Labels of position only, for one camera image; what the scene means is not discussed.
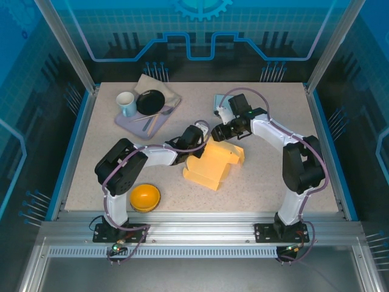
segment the white mug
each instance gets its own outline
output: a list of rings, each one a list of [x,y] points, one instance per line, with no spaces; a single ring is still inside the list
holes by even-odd
[[[122,92],[116,97],[116,103],[122,109],[125,117],[132,117],[136,114],[136,102],[134,94],[131,92]]]

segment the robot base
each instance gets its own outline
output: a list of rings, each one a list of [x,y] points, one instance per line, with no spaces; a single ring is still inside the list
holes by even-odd
[[[286,226],[277,213],[274,217],[274,223],[254,224],[255,242],[257,243],[301,243],[301,236],[298,235],[298,231],[303,234],[302,240],[304,243],[309,242],[306,224],[297,222]]]
[[[144,224],[130,224],[128,221],[122,225],[124,228],[136,228],[141,227]],[[125,240],[126,243],[138,243],[142,237],[143,230],[139,231],[123,231],[115,227],[112,227],[106,220],[103,218],[103,223],[96,224],[95,232],[93,235],[93,242],[96,243],[116,243],[118,240]]]

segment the yellow plastic object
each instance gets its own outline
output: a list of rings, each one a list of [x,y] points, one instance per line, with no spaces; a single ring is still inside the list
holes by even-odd
[[[215,142],[212,138],[205,146],[201,158],[190,156],[184,178],[212,190],[218,190],[230,171],[230,164],[242,164],[244,150],[227,142]]]
[[[159,190],[151,184],[141,184],[131,192],[129,202],[135,211],[147,213],[154,210],[160,201]]]

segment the purple tray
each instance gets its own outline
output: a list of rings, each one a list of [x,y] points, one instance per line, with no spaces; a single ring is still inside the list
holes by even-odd
[[[166,111],[170,108],[171,108],[171,106],[164,105],[164,107],[160,110],[160,112]],[[173,110],[172,113],[170,113],[166,116],[164,116],[163,114],[158,115],[157,122],[154,125],[154,128],[151,131],[150,136],[147,136],[147,132],[149,131],[151,125],[154,122],[154,119],[157,116],[150,117],[150,119],[152,119],[152,120],[149,123],[149,125],[147,126],[147,128],[145,129],[145,131],[143,131],[143,129],[145,128],[145,125],[149,121],[149,119],[143,119],[143,120],[137,120],[136,122],[130,122],[132,120],[139,119],[140,117],[145,117],[145,115],[143,115],[141,113],[136,113],[135,116],[132,116],[132,117],[125,117],[125,116],[123,116],[122,113],[120,113],[116,116],[115,123],[117,125],[121,126],[122,128],[126,129],[130,133],[140,137],[143,140],[150,140],[157,133],[159,128],[162,127],[162,125],[167,121],[167,119],[174,113],[176,108]]]

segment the beige napkin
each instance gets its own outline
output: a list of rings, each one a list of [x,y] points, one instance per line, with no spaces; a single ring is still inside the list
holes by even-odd
[[[162,92],[162,94],[165,96],[165,105],[167,106],[177,106],[181,100],[181,96],[168,89],[163,82],[142,74],[134,90],[136,93],[142,94],[143,92],[152,89]]]

